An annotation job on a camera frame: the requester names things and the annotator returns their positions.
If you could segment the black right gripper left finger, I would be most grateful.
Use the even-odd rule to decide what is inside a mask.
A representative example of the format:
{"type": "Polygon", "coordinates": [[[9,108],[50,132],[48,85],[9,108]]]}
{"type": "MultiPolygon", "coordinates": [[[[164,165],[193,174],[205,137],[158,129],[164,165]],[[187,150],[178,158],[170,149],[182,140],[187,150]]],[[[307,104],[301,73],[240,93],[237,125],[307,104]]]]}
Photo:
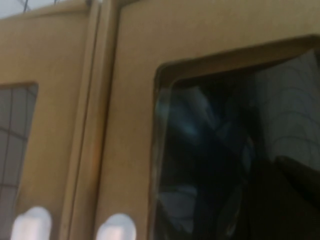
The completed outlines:
{"type": "Polygon", "coordinates": [[[254,240],[318,240],[320,212],[282,174],[253,172],[248,186],[254,240]]]}

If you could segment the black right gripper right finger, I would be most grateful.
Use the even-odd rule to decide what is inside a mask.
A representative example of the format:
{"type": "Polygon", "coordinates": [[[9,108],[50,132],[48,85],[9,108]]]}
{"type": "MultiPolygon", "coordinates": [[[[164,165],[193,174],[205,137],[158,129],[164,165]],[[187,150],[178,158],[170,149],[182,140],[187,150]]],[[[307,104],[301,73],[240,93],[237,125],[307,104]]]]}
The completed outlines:
{"type": "Polygon", "coordinates": [[[287,156],[277,156],[274,163],[291,186],[320,210],[320,172],[287,156]]]}

